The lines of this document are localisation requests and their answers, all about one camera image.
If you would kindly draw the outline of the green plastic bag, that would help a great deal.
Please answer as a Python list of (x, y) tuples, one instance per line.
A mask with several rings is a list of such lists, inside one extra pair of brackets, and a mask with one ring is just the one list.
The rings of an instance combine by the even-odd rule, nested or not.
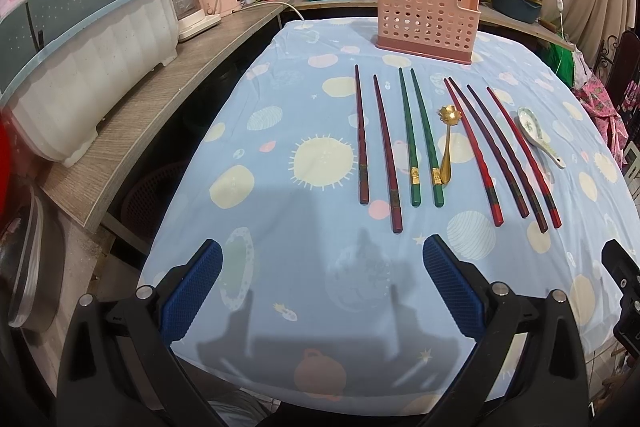
[(567, 87), (574, 86), (575, 65), (573, 53), (570, 50), (562, 48), (562, 46), (558, 46), (555, 43), (550, 43), (541, 50), (541, 60), (553, 70), (559, 80), (565, 83)]

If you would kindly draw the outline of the white dish drainer box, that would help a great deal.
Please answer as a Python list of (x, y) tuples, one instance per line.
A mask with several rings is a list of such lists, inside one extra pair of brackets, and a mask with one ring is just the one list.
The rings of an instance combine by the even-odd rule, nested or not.
[(115, 0), (66, 30), (24, 65), (1, 95), (32, 153), (74, 165), (98, 124), (149, 72), (177, 57), (171, 0)]

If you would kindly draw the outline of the dark red chopstick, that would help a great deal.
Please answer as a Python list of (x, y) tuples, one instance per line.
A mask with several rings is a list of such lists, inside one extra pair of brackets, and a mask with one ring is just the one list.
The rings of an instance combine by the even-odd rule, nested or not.
[(392, 142), (390, 142), (390, 132), (388, 131), (385, 107), (377, 75), (373, 75), (373, 83), (376, 104), (378, 104), (378, 119), (380, 120), (382, 133), (388, 191), (390, 192), (390, 221), (392, 221), (392, 231), (395, 234), (400, 234), (404, 226), (402, 225), (400, 196), (395, 172), (393, 147)]
[(358, 135), (358, 174), (359, 200), (361, 205), (369, 204), (368, 156), (366, 143), (366, 125), (364, 124), (361, 83), (359, 66), (355, 65), (355, 86), (357, 104), (357, 135)]

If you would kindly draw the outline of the gold flower spoon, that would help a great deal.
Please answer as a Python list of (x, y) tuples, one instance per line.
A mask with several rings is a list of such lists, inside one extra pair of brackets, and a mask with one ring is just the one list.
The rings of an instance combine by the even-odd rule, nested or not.
[(440, 121), (446, 126), (446, 138), (445, 147), (442, 152), (442, 162), (439, 166), (440, 183), (447, 185), (451, 180), (451, 156), (450, 156), (450, 143), (451, 143), (451, 130), (454, 126), (457, 126), (461, 119), (460, 112), (454, 105), (442, 106), (438, 110), (438, 116)]

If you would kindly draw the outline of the pink perforated utensil holder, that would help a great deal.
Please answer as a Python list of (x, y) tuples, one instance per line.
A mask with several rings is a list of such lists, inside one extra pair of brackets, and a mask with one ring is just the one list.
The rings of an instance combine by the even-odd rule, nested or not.
[(472, 63), (480, 0), (378, 0), (380, 49)]

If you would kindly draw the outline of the pink floral garment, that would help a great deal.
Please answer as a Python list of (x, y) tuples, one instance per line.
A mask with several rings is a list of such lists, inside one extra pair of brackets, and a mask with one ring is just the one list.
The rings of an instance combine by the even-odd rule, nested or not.
[(628, 133), (622, 117), (615, 109), (602, 81), (588, 66), (584, 54), (578, 49), (572, 52), (574, 82), (572, 91), (597, 127), (616, 164), (624, 167), (624, 146)]

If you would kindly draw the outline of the dark maroon chopstick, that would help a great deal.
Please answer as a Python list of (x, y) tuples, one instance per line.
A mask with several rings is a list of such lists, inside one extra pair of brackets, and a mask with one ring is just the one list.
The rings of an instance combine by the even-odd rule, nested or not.
[(532, 184), (530, 184), (528, 176), (526, 176), (526, 173), (520, 163), (520, 160), (518, 159), (518, 156), (516, 156), (510, 141), (504, 134), (501, 127), (498, 125), (496, 118), (491, 115), (489, 109), (486, 107), (486, 104), (478, 96), (472, 86), (470, 84), (467, 84), (466, 89), (468, 89), (472, 94), (472, 97), (475, 98), (475, 101), (477, 101), (478, 106), (480, 106), (480, 109), (483, 111), (484, 115), (489, 121), (489, 124), (491, 124), (491, 128), (494, 129), (495, 134), (498, 136), (503, 150), (506, 151), (506, 155), (508, 155), (508, 157), (510, 158), (511, 165), (514, 167), (515, 172), (518, 175), (518, 179), (520, 179), (520, 182), (518, 183), (521, 184), (524, 194), (526, 195), (526, 198), (528, 200), (528, 208), (533, 211), (533, 214), (537, 221), (538, 229), (539, 231), (541, 231), (541, 233), (546, 233), (549, 228), (547, 220), (544, 217), (544, 213), (542, 212), (541, 205), (539, 204), (539, 200), (534, 192)]
[(489, 176), (489, 170), (486, 165), (486, 161), (484, 159), (483, 153), (480, 150), (480, 146), (477, 143), (477, 139), (475, 138), (474, 132), (471, 130), (471, 125), (469, 124), (469, 118), (466, 117), (467, 113), (471, 114), (476, 127), (480, 130), (480, 133), (484, 136), (484, 140), (486, 141), (489, 150), (491, 150), (491, 154), (494, 155), (495, 160), (497, 161), (498, 167), (502, 172), (503, 178), (506, 180), (506, 185), (509, 187), (512, 198), (515, 202), (516, 208), (518, 208), (518, 212), (520, 213), (522, 218), (526, 218), (529, 215), (529, 211), (522, 195), (520, 188), (518, 187), (518, 182), (515, 181), (513, 173), (511, 172), (506, 160), (504, 159), (500, 148), (496, 144), (494, 138), (491, 133), (480, 118), (480, 115), (477, 114), (477, 111), (473, 104), (469, 101), (466, 95), (462, 92), (462, 90), (458, 87), (457, 83), (451, 78), (447, 77), (445, 79), (446, 87), (451, 95), (451, 98), (454, 100), (454, 105), (460, 110), (463, 127), (465, 127), (466, 134), (470, 140), (472, 145), (472, 150), (474, 150), (474, 155), (476, 156), (476, 160), (478, 162), (478, 169), (480, 169), (480, 176), (483, 179), (483, 183), (485, 184), (487, 196), (489, 199), (489, 204), (491, 208), (492, 217), (494, 217), (495, 225), (497, 227), (503, 224), (502, 210), (500, 206), (500, 202), (498, 201), (498, 196), (495, 189), (495, 183), (492, 182), (491, 176)]

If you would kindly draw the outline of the light blue patterned tablecloth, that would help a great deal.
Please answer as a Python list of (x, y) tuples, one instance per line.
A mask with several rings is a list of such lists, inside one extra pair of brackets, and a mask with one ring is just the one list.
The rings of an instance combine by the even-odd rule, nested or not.
[[(475, 39), (472, 63), (390, 53), (376, 44), (372, 18), (286, 24), (240, 79), (198, 146), (142, 271), (155, 284), (206, 239), (224, 252), (217, 282), (175, 354), (232, 384), (289, 403), (349, 414), (428, 411), (473, 348), (442, 302), (422, 262), (424, 239), (442, 236), (487, 280), (521, 295), (562, 289), (586, 352), (598, 349), (620, 315), (620, 291), (601, 265), (616, 239), (639, 252), (639, 217), (620, 168), (585, 109), (521, 43)], [(366, 125), (369, 204), (359, 200), (355, 65)], [(418, 154), (421, 196), (411, 205), (404, 72)], [(497, 161), (476, 127), (500, 202), (492, 220), (470, 142), (451, 130), (451, 180), (434, 205), (425, 138), (410, 68), (416, 71), (438, 163), (454, 105), (451, 77), (475, 107), (520, 182), (470, 84), (510, 141), (548, 223), (522, 218)], [(378, 76), (400, 196), (392, 231), (373, 75)], [(537, 116), (560, 169), (526, 141), (546, 179), (562, 227), (553, 228), (523, 150), (486, 88), (518, 127), (518, 109)], [(521, 184), (518, 187), (528, 200)]]

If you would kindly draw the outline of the white ceramic soup spoon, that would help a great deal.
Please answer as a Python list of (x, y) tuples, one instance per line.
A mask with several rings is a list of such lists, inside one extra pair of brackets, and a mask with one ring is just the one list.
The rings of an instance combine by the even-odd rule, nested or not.
[(542, 150), (560, 169), (565, 169), (565, 161), (553, 150), (549, 143), (544, 141), (544, 130), (535, 113), (528, 107), (518, 109), (518, 123), (526, 136), (526, 139)]

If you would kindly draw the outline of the teal dish drainer lid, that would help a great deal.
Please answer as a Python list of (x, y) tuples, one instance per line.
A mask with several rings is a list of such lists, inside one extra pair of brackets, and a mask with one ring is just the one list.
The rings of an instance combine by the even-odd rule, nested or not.
[(115, 0), (26, 0), (1, 20), (1, 88), (47, 44)]

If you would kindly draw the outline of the grey back counter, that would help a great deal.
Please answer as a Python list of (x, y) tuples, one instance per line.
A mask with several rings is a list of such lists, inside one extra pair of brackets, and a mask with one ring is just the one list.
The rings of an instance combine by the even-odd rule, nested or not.
[[(290, 0), (292, 5), (299, 11), (307, 10), (366, 10), (376, 13), (378, 10), (378, 0), (328, 0), (328, 1), (308, 1), (308, 0)], [(488, 26), (496, 26), (508, 28), (521, 34), (529, 35), (538, 40), (554, 43), (562, 46), (564, 49), (574, 51), (573, 43), (563, 40), (560, 36), (550, 31), (540, 23), (524, 23), (514, 20), (512, 17), (501, 14), (490, 6), (480, 6), (480, 22)]]

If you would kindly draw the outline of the white blender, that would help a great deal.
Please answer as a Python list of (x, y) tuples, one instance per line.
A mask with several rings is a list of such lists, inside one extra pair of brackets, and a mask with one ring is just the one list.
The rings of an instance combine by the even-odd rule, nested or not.
[(201, 0), (171, 0), (178, 20), (178, 41), (185, 42), (220, 24), (221, 16), (209, 13)]

